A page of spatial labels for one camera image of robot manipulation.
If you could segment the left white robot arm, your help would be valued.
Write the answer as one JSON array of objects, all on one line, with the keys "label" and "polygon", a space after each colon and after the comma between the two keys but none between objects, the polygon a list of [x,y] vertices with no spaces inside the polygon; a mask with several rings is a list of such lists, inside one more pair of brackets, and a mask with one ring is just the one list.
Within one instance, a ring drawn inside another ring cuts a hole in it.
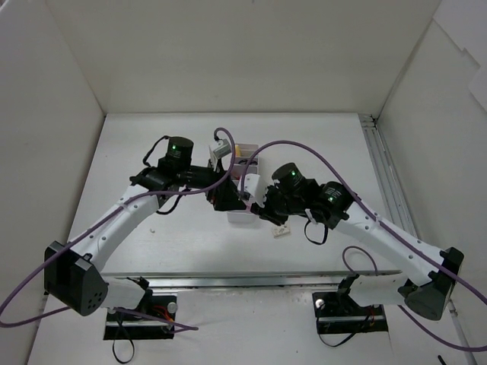
[{"label": "left white robot arm", "polygon": [[44,289],[68,308],[89,316],[99,308],[123,308],[135,319],[152,309],[151,290],[144,278],[109,279],[101,272],[111,255],[146,218],[161,214],[167,201],[203,193],[216,211],[245,208],[222,158],[235,156],[232,138],[217,138],[210,144],[204,167],[192,164],[193,142],[166,137],[167,152],[154,166],[130,177],[119,201],[86,233],[70,243],[51,243],[45,251]]}]

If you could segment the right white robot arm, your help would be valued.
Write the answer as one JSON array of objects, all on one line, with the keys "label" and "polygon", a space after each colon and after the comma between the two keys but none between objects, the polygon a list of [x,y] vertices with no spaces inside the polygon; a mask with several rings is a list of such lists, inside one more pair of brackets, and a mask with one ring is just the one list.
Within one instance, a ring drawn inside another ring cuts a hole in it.
[{"label": "right white robot arm", "polygon": [[290,216],[322,224],[327,230],[350,236],[379,254],[401,271],[388,284],[366,285],[352,280],[336,295],[341,311],[354,313],[362,306],[380,302],[404,304],[424,319],[438,321],[445,310],[464,254],[454,248],[440,249],[416,237],[353,199],[340,182],[319,184],[305,178],[294,163],[279,167],[268,184],[258,174],[243,180],[243,190],[252,202],[251,212],[277,226]]}]

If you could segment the small white eraser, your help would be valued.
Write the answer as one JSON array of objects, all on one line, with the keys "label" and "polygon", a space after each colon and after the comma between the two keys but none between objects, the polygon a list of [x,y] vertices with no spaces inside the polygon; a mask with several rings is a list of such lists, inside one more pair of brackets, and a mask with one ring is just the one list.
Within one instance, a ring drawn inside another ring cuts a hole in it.
[{"label": "small white eraser", "polygon": [[291,229],[287,224],[272,227],[271,231],[274,239],[282,238],[291,234]]}]

